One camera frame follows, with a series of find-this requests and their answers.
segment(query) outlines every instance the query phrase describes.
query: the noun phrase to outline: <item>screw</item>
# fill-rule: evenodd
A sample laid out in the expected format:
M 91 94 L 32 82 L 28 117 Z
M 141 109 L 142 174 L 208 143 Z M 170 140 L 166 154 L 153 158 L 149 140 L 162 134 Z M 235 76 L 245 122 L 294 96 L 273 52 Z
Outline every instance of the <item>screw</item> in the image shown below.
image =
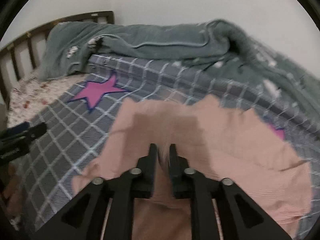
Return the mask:
M 142 171 L 139 168 L 133 168 L 130 173 L 133 175 L 138 175 L 140 174 Z
M 233 180 L 229 178 L 225 178 L 222 180 L 222 183 L 226 186 L 231 186 L 233 184 Z
M 192 175 L 192 174 L 196 173 L 196 170 L 193 168 L 186 168 L 186 169 L 184 169 L 184 173 L 188 174 L 188 175 Z
M 95 179 L 93 179 L 92 183 L 94 185 L 100 185 L 103 183 L 103 178 L 100 178 L 100 177 L 96 177 Z

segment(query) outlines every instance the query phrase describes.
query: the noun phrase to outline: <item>pink star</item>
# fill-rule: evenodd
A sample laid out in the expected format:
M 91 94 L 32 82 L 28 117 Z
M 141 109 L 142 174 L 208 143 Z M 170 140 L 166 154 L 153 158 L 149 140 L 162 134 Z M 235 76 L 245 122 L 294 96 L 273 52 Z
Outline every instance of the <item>pink star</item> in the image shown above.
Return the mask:
M 85 88 L 76 94 L 69 102 L 86 99 L 89 111 L 91 112 L 101 101 L 105 94 L 128 92 L 128 90 L 116 87 L 116 73 L 112 72 L 110 78 L 102 83 L 87 81 Z

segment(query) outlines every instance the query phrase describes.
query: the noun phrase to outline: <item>wooden headboard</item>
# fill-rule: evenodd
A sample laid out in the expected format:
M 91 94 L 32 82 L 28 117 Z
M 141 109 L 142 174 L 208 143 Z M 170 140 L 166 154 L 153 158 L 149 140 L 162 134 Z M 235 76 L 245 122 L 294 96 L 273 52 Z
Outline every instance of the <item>wooden headboard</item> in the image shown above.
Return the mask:
M 36 27 L 21 35 L 0 51 L 0 92 L 8 104 L 10 90 L 39 66 L 45 50 L 46 40 L 52 28 L 60 22 L 92 21 L 114 24 L 112 11 L 101 11 L 72 15 Z

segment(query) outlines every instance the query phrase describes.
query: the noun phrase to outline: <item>bed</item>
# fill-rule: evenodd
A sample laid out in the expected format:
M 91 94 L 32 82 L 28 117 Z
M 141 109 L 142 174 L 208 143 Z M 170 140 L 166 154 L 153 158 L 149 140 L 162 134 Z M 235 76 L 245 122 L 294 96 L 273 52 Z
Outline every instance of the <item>bed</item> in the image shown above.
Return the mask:
M 308 2 L 310 0 L 299 1 L 319 27 L 317 10 Z M 130 91 L 125 96 L 136 102 L 148 98 L 184 100 L 185 104 L 193 104 L 203 94 L 210 92 L 221 99 L 223 107 L 254 108 L 266 122 L 284 129 L 286 140 L 291 142 L 298 155 L 311 161 L 314 200 L 318 200 L 319 127 L 313 126 L 303 113 L 285 115 L 286 105 L 270 103 L 271 98 L 263 98 L 258 90 L 242 83 L 221 78 L 210 81 L 208 87 L 203 87 L 201 79 L 194 79 L 202 75 L 199 71 L 184 73 L 183 66 L 172 62 L 150 62 L 112 54 L 91 55 L 88 64 L 92 71 L 89 74 L 73 75 L 50 82 L 32 80 L 50 31 L 59 23 L 71 21 L 114 24 L 114 15 L 112 11 L 103 11 L 57 19 L 30 30 L 0 51 L 0 58 L 6 65 L 0 75 L 0 91 L 10 110 L 9 125 L 14 126 L 22 121 L 29 121 L 31 125 L 46 122 L 49 128 L 48 134 L 30 147 L 30 154 L 16 161 L 17 172 L 22 178 L 26 193 L 23 221 L 28 235 L 38 230 L 72 198 L 71 179 L 99 155 L 108 137 L 108 130 L 100 123 L 103 120 L 108 123 L 108 127 L 112 125 L 124 95 L 106 95 L 91 115 L 87 114 L 84 101 L 69 103 L 69 100 L 84 88 L 85 81 L 103 82 L 111 76 L 111 70 L 118 71 L 119 83 Z M 125 73 L 127 69 L 131 69 L 129 74 Z M 153 76 L 155 84 L 147 82 L 148 75 Z M 172 89 L 178 78 L 183 82 L 179 87 L 181 90 L 176 92 Z M 62 136 L 69 136 L 71 143 L 61 147 L 59 138 Z M 301 219 L 298 239 L 308 235 L 319 213 L 320 206 L 315 204 L 310 214 Z M 318 231 L 319 228 L 320 223 L 317 222 L 313 230 Z

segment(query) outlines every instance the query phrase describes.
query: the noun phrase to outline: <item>pink cloth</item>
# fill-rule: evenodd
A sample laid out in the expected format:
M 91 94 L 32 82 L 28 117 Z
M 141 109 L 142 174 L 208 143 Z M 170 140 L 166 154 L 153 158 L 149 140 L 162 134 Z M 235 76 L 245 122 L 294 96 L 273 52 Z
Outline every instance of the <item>pink cloth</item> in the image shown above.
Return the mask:
M 73 179 L 79 192 L 93 178 L 111 179 L 135 167 L 150 143 L 167 163 L 169 145 L 205 176 L 233 179 L 292 237 L 310 210 L 309 164 L 260 121 L 254 110 L 219 107 L 214 96 L 193 106 L 124 100 L 101 155 Z M 166 165 L 157 165 L 150 200 L 135 200 L 133 240 L 191 239 L 188 200 L 171 196 Z

